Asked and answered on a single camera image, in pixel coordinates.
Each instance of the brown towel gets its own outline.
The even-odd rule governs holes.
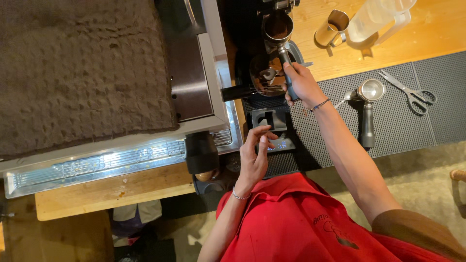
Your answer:
[[[0,158],[178,128],[151,0],[0,1]]]

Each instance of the scissors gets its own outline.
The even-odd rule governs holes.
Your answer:
[[[402,83],[400,83],[397,79],[392,77],[389,73],[381,70],[379,74],[385,78],[388,82],[392,83],[394,86],[398,87],[408,96],[408,105],[415,112],[416,114],[423,116],[427,113],[427,107],[424,105],[433,105],[437,101],[437,97],[430,91],[427,90],[416,90],[413,91]]]

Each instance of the person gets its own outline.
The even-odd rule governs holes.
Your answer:
[[[446,227],[395,200],[309,69],[297,63],[283,67],[314,113],[330,158],[372,231],[301,173],[262,180],[267,148],[274,147],[269,140],[277,136],[270,126],[259,126],[240,149],[240,175],[219,203],[198,261],[466,261],[466,251]],[[288,93],[285,98],[293,106]]]

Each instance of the stainless steel drip tray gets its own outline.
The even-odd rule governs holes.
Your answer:
[[[233,101],[226,103],[231,129],[214,133],[219,154],[237,151],[242,145],[240,127]],[[6,198],[38,193],[64,186],[144,171],[185,160],[183,140],[148,141],[124,149],[109,149],[93,156],[52,161],[3,172]]]

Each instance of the hand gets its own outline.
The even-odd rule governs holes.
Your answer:
[[[240,197],[248,196],[267,172],[267,148],[275,148],[269,139],[278,138],[277,135],[267,131],[270,127],[270,125],[261,125],[249,130],[246,142],[240,148],[241,173],[235,186],[235,193]],[[257,143],[259,143],[259,151],[256,154]]]
[[[293,90],[302,100],[302,104],[305,108],[311,109],[327,100],[327,97],[314,80],[314,77],[308,68],[296,62],[293,63],[293,66],[290,66],[288,62],[285,62],[283,64],[283,70],[285,71],[285,74],[291,78]],[[287,91],[286,83],[283,83],[281,87],[284,91]],[[289,106],[294,105],[294,102],[291,101],[291,97],[288,93],[286,93],[285,99],[288,101]]]

